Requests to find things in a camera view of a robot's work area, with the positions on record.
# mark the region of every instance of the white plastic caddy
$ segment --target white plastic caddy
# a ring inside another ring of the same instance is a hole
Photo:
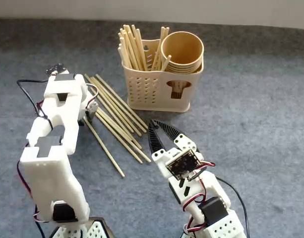
[[[157,40],[142,40],[147,67],[151,68],[155,52],[159,43]],[[122,65],[126,78],[127,103],[136,110],[167,111],[183,113],[188,111],[190,101],[201,73],[204,61],[196,73],[176,74],[163,71],[138,71]],[[188,82],[188,87],[183,89],[181,98],[172,98],[173,88],[168,85],[170,81]]]

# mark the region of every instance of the paper cup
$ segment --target paper cup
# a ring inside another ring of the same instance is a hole
[[[177,73],[195,72],[202,63],[204,45],[194,34],[179,31],[168,35],[161,45],[162,60],[172,58],[167,69]]]

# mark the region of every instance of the gray carpet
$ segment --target gray carpet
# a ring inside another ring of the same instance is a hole
[[[62,62],[72,72],[99,73],[126,98],[117,52],[123,23],[0,20],[0,237],[40,237],[16,172],[34,111],[15,81],[45,79],[45,68]],[[144,39],[157,38],[163,25],[135,24]],[[166,25],[201,37],[206,71],[187,113],[138,113],[185,131],[216,162],[211,171],[247,205],[252,237],[304,237],[304,30]],[[44,85],[26,88],[41,100]],[[103,216],[118,238],[178,238],[187,214],[155,164],[140,165],[98,121],[95,128],[126,177],[82,127],[70,162],[91,215]],[[139,141],[148,154],[147,135]],[[225,188],[243,221],[238,199]],[[50,234],[54,226],[43,228]]]

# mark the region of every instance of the white wall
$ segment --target white wall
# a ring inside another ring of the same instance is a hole
[[[304,0],[0,0],[0,17],[304,28]]]

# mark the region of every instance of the white robotic arm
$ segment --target white robotic arm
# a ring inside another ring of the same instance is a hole
[[[75,152],[78,122],[98,107],[92,98],[81,74],[53,73],[20,158],[39,216],[76,230],[88,221],[90,209],[68,155]],[[47,136],[58,125],[64,126],[63,138]]]
[[[178,148],[166,151],[155,131],[158,128],[163,129]],[[204,161],[193,141],[173,126],[153,120],[149,126],[149,142],[152,159],[168,179],[179,205],[190,213],[182,238],[246,238],[239,218],[230,209],[229,197],[215,175],[205,171],[206,166],[214,164]]]

